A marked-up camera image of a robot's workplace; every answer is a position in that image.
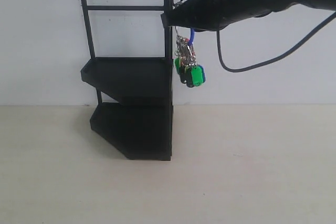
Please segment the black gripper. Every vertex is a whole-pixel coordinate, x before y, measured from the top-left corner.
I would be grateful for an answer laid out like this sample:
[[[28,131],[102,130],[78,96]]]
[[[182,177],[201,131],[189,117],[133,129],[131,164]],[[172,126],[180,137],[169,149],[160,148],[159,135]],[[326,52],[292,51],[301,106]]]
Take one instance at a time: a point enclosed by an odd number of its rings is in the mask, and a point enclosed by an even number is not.
[[[186,0],[161,15],[163,27],[216,31],[251,17],[252,0]]]

